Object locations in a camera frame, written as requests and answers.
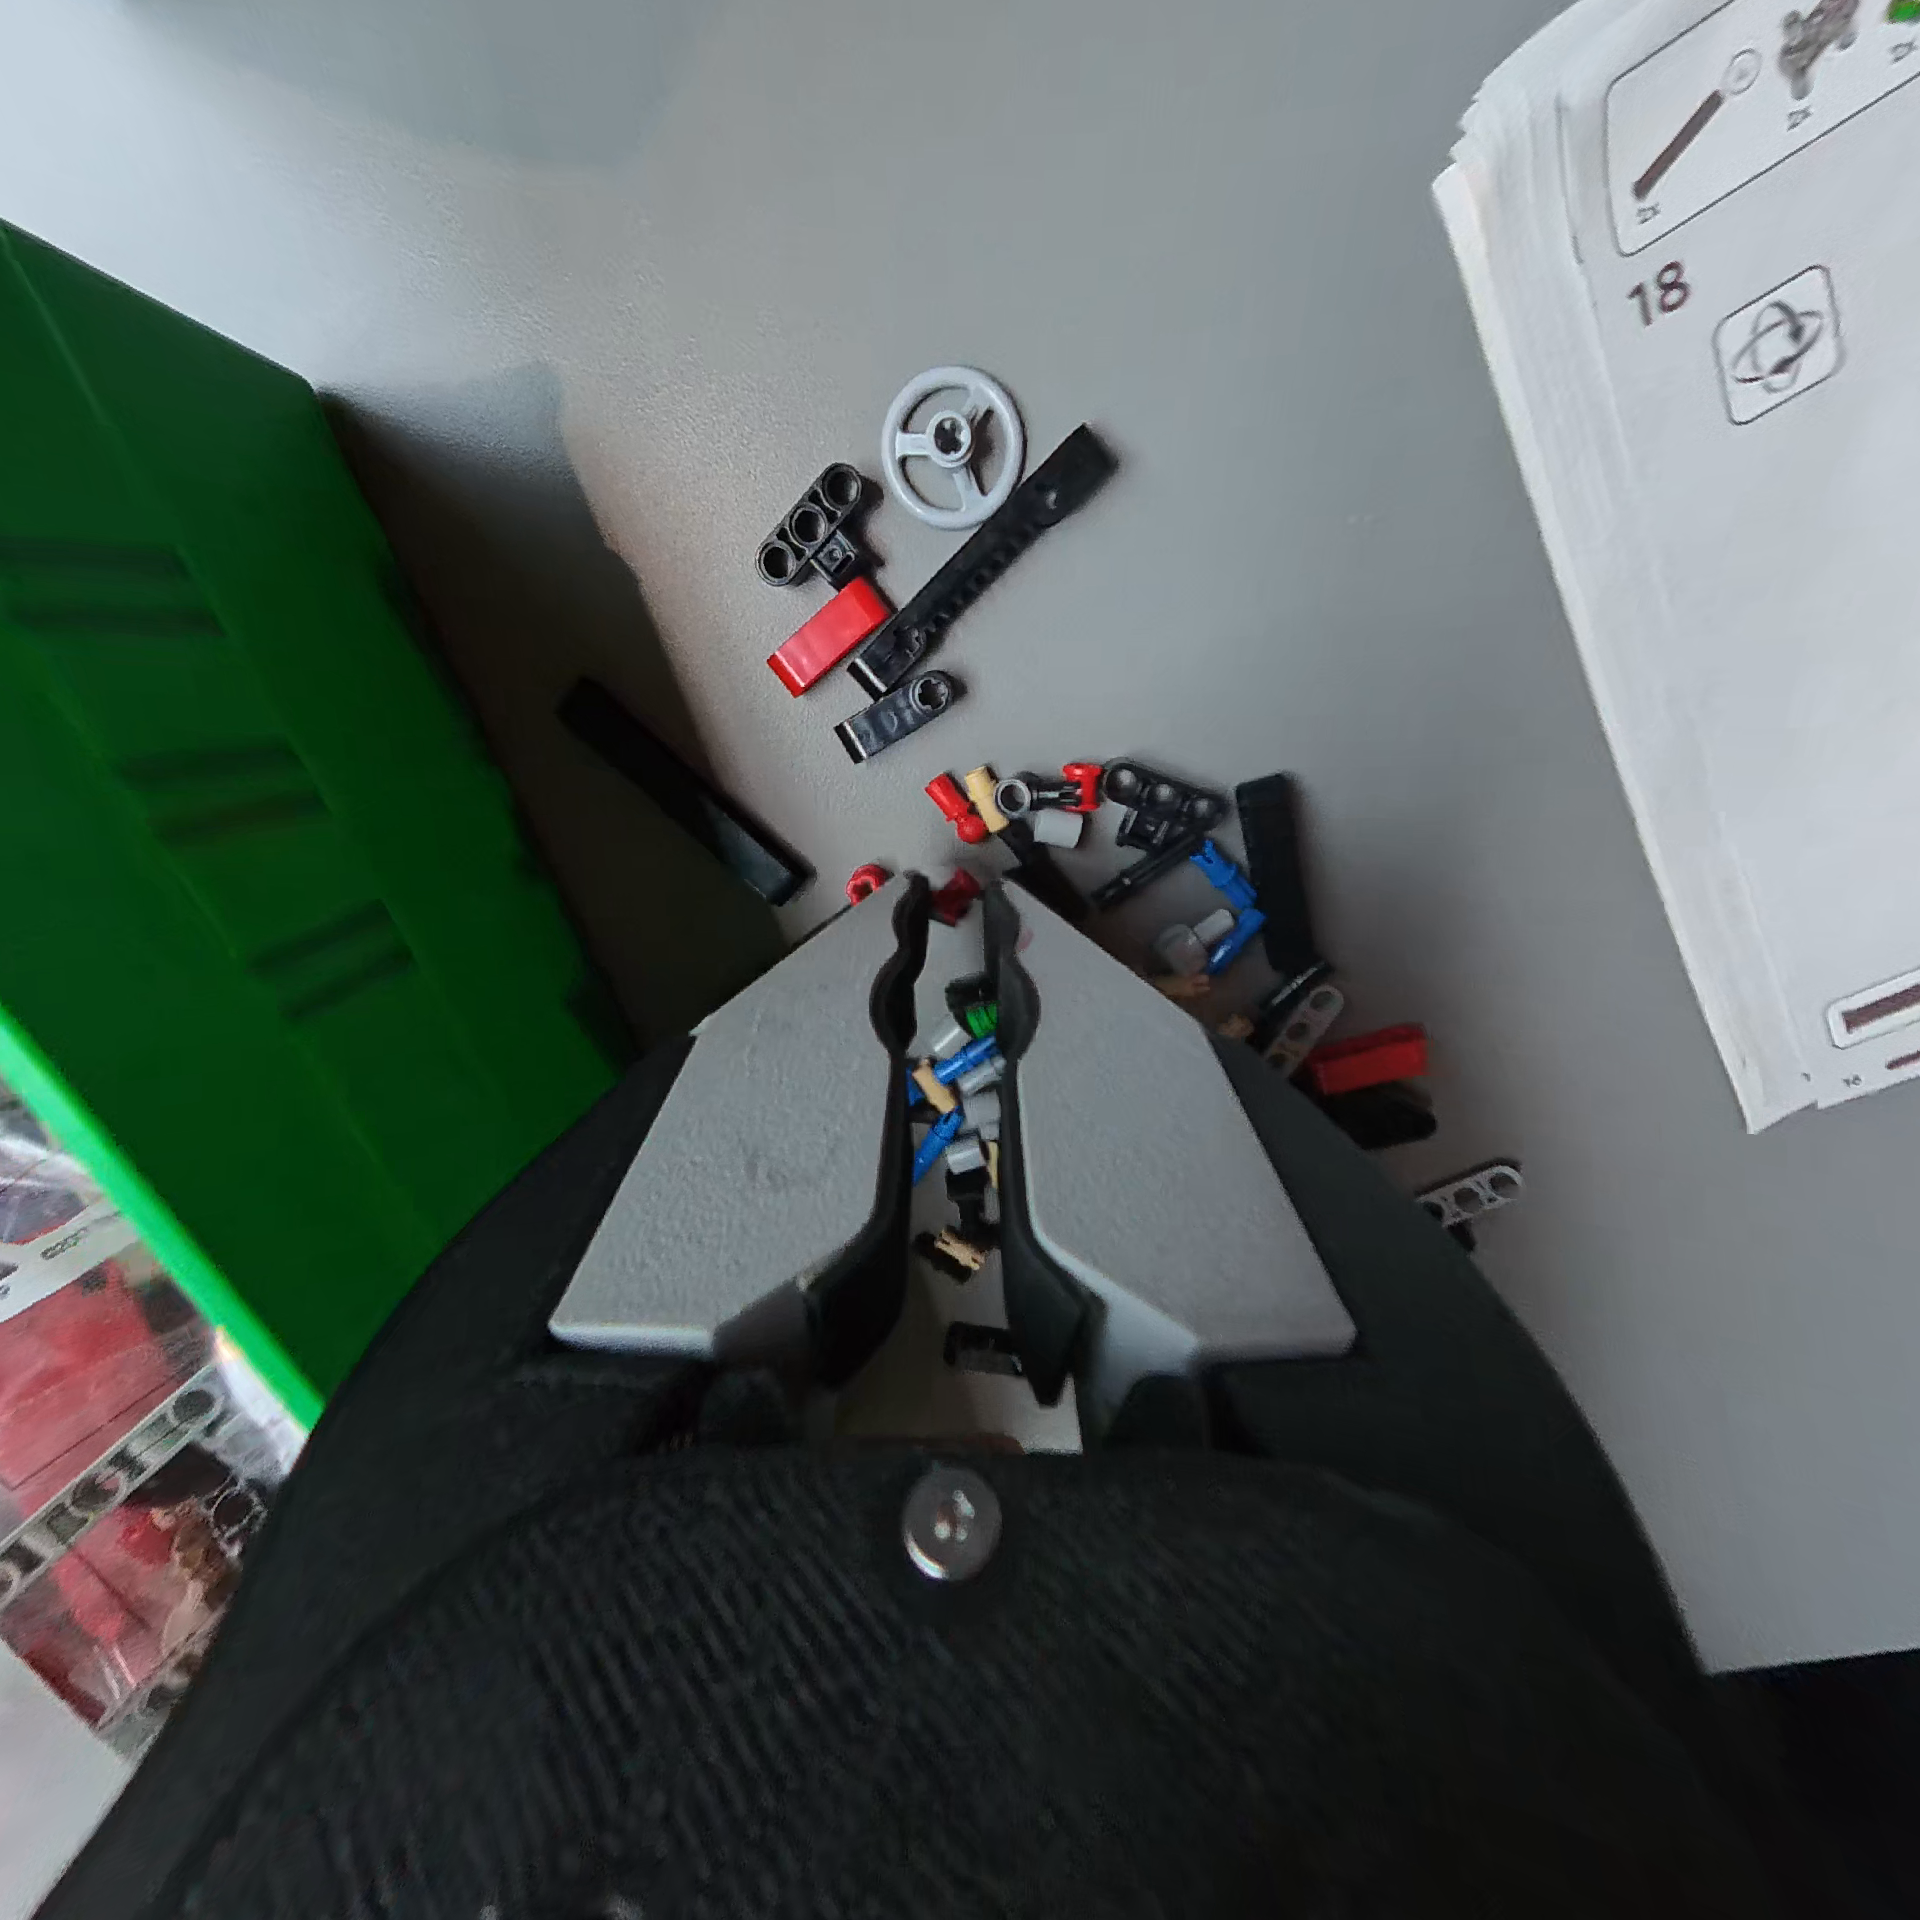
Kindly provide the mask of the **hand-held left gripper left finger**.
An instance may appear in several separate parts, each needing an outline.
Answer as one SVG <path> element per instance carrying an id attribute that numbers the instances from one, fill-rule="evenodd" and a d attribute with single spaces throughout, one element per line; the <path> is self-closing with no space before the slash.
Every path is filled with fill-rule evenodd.
<path id="1" fill-rule="evenodd" d="M 926 875 L 899 875 L 693 1035 L 550 1333 L 842 1386 L 891 1334 L 911 1211 Z"/>

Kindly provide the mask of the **green plastic bin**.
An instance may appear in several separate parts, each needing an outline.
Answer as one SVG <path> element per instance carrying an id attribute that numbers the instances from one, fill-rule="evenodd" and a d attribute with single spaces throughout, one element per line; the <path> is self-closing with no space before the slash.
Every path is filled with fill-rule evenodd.
<path id="1" fill-rule="evenodd" d="M 5 1077 L 315 1422 L 634 1040 L 317 391 L 5 224 Z"/>

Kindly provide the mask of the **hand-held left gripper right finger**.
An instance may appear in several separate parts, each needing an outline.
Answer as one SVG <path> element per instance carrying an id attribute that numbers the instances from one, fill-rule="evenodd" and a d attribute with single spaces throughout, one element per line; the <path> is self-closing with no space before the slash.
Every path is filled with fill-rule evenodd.
<path id="1" fill-rule="evenodd" d="M 999 1270 L 1041 1403 L 1346 1359 L 1360 1330 L 1211 1035 L 1015 882 L 995 984 Z"/>

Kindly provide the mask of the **clear plastic bag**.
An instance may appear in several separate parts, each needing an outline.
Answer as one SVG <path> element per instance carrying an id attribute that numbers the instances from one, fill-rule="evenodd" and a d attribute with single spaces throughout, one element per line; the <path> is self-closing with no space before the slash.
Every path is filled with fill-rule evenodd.
<path id="1" fill-rule="evenodd" d="M 308 1429 L 5 1089 L 5 1647 L 138 1759 Z"/>

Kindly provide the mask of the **lego instruction booklet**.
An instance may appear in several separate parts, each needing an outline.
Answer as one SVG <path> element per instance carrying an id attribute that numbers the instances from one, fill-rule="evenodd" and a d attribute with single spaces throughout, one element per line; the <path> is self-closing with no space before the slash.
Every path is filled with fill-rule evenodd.
<path id="1" fill-rule="evenodd" d="M 1433 202 L 1744 1127 L 1916 1080 L 1916 2 L 1577 2 Z"/>

